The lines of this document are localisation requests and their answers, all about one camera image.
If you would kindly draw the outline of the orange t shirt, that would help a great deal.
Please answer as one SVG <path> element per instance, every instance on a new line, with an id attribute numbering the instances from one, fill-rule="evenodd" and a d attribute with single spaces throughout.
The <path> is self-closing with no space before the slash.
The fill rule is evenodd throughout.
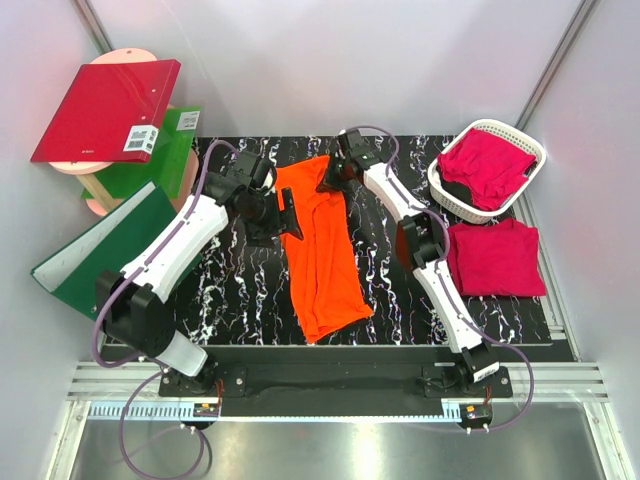
<path id="1" fill-rule="evenodd" d="M 327 155 L 277 170 L 276 190 L 292 192 L 303 238 L 281 237 L 290 277 L 290 296 L 309 344 L 373 315 L 360 286 L 347 226 L 344 194 L 318 192 Z"/>

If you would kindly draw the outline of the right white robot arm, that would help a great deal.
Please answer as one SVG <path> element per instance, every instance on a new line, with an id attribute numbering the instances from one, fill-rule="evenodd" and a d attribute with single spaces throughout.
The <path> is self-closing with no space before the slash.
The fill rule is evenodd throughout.
<path id="1" fill-rule="evenodd" d="M 352 181 L 374 194 L 396 222 L 396 257 L 426 292 L 454 355 L 448 375 L 452 385 L 466 396 L 480 394 L 500 363 L 453 282 L 447 262 L 450 237 L 443 219 L 414 197 L 394 173 L 392 162 L 371 150 L 357 127 L 338 134 L 317 190 L 344 191 Z"/>

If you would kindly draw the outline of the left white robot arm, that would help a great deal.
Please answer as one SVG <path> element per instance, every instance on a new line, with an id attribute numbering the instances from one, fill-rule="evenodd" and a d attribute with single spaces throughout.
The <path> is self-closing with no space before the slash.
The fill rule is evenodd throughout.
<path id="1" fill-rule="evenodd" d="M 156 239 L 119 272 L 98 277 L 99 330 L 137 356 L 179 372 L 193 395 L 208 394 L 216 372 L 205 365 L 205 350 L 178 330 L 166 302 L 203 247 L 234 219 L 243 222 L 251 246 L 271 247 L 283 234 L 303 237 L 293 191 L 278 189 L 276 180 L 274 164 L 251 152 L 240 153 L 223 174 L 202 172 L 194 193 Z"/>

